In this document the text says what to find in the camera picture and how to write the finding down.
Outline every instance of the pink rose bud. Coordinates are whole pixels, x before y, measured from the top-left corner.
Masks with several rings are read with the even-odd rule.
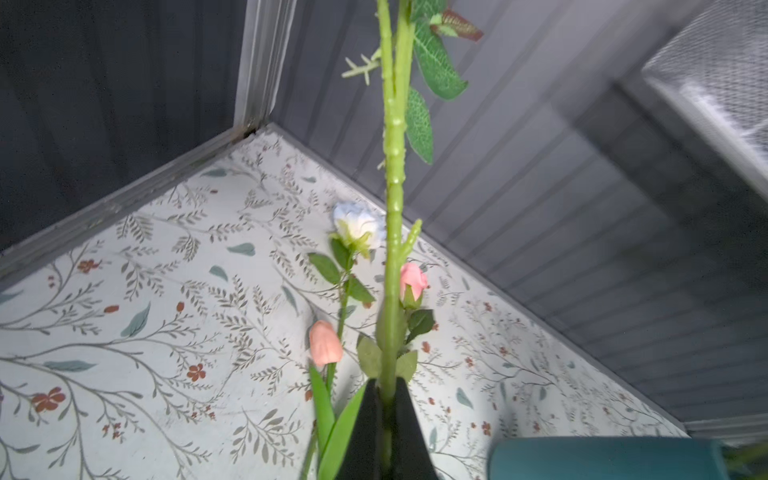
[[[344,349],[333,329],[333,325],[325,320],[319,320],[310,329],[310,353],[317,368],[322,369],[329,363],[341,360]]]
[[[417,263],[409,262],[400,269],[400,299],[406,296],[406,286],[411,286],[413,298],[418,300],[422,291],[429,286],[427,276]]]

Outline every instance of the leaf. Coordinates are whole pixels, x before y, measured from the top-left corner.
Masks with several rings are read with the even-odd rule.
[[[208,273],[210,273],[211,275],[218,276],[219,278],[223,279],[225,282],[230,281],[230,278],[227,276],[227,272],[225,272],[224,269],[218,265],[212,266],[210,270],[208,270]]]
[[[286,294],[286,300],[288,300],[288,303],[290,303],[293,309],[296,311],[296,315],[299,315],[299,307],[296,306],[296,299],[293,298],[293,294],[285,285],[283,285],[283,293]]]
[[[334,480],[336,474],[339,473],[339,468],[341,468],[344,455],[346,454],[346,448],[349,445],[349,439],[352,437],[352,430],[355,428],[357,412],[360,410],[362,396],[365,391],[365,386],[357,391],[344,408],[344,411],[339,415],[339,420],[333,426],[328,447],[323,453],[320,467],[317,469],[318,480]]]
[[[382,350],[369,336],[362,333],[357,338],[357,360],[360,369],[368,378],[379,377],[382,371]]]
[[[408,319],[408,338],[406,344],[411,343],[414,338],[424,333],[431,332],[435,325],[435,314],[432,310],[416,310]]]
[[[429,433],[429,451],[434,452],[437,449],[437,428],[432,427]]]
[[[442,40],[432,33],[428,23],[416,25],[413,50],[424,81],[435,95],[453,100],[467,88],[468,82],[458,76]]]
[[[467,394],[464,393],[464,390],[462,390],[462,387],[458,387],[456,389],[456,399],[462,405],[468,406],[472,410],[475,409],[475,407],[472,405],[472,402],[469,401],[469,397],[467,396]]]
[[[203,174],[204,177],[226,177],[227,171],[223,168],[214,168],[213,170],[209,170]]]
[[[349,262],[349,249],[347,249],[338,238],[332,238],[331,250],[333,251],[333,258],[335,258],[336,261],[339,262],[339,265],[346,270],[346,264]]]
[[[125,327],[125,330],[120,332],[120,336],[136,336],[147,325],[147,317],[149,317],[149,307],[151,305],[151,302],[148,303],[147,308],[134,315],[134,319]]]
[[[254,247],[252,243],[241,243],[240,245],[235,245],[234,247],[227,247],[227,250],[232,253],[241,253],[249,257],[256,255],[256,247]]]
[[[341,281],[341,274],[339,273],[339,269],[336,268],[333,260],[322,253],[309,253],[307,256],[310,258],[312,265],[317,268],[317,271],[320,272],[320,275],[322,275],[324,279],[334,285],[339,284]]]
[[[96,364],[82,362],[81,360],[68,360],[66,362],[45,362],[43,366],[47,369],[58,370],[59,372],[83,372],[96,366]]]
[[[416,373],[417,366],[419,366],[419,351],[412,350],[397,359],[395,375],[401,376],[406,382],[410,382],[413,374]]]
[[[315,402],[315,417],[317,417],[317,443],[320,448],[320,458],[323,458],[336,417],[333,415],[331,395],[323,382],[323,377],[312,365],[310,365],[310,380],[312,382],[312,398]]]
[[[376,301],[376,298],[371,295],[366,286],[360,283],[360,280],[354,275],[349,276],[349,280],[347,280],[347,289],[347,291],[349,291],[349,296],[355,300],[360,300],[363,303],[373,303]]]
[[[0,293],[0,303],[5,303],[15,297],[17,297],[19,294],[24,292],[24,290],[19,290],[16,293]]]
[[[432,122],[429,120],[429,109],[422,94],[414,88],[411,88],[408,92],[406,135],[413,151],[425,163],[432,165],[434,144],[432,140]]]
[[[445,10],[445,0],[413,0],[411,7],[411,21],[429,20]]]

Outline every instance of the gray wall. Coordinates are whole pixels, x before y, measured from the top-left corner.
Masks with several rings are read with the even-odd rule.
[[[406,216],[683,421],[766,411],[766,207],[645,85],[707,2],[456,0],[468,90],[415,73],[435,164],[406,161]],[[382,197],[373,2],[299,0],[273,119]]]

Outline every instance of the floral wallpaper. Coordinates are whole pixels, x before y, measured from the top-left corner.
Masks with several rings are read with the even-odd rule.
[[[0,478],[298,478],[307,330],[337,308],[306,255],[339,200],[365,201],[262,132],[0,293]],[[379,295],[383,260],[355,269]],[[438,322],[410,388],[444,479],[485,478],[512,436],[682,435],[428,243],[410,260]],[[345,401],[378,306],[348,308]]]

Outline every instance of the artificial flower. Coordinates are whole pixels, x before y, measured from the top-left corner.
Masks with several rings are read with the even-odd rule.
[[[406,287],[410,286],[414,300],[422,296],[422,291],[429,286],[427,276],[417,263],[408,262],[400,269],[400,299],[406,297]]]
[[[310,353],[317,368],[341,360],[344,349],[333,326],[325,320],[318,320],[310,329]]]
[[[370,258],[370,250],[379,248],[386,241],[384,217],[363,205],[336,204],[333,208],[333,223],[341,243],[366,259]]]

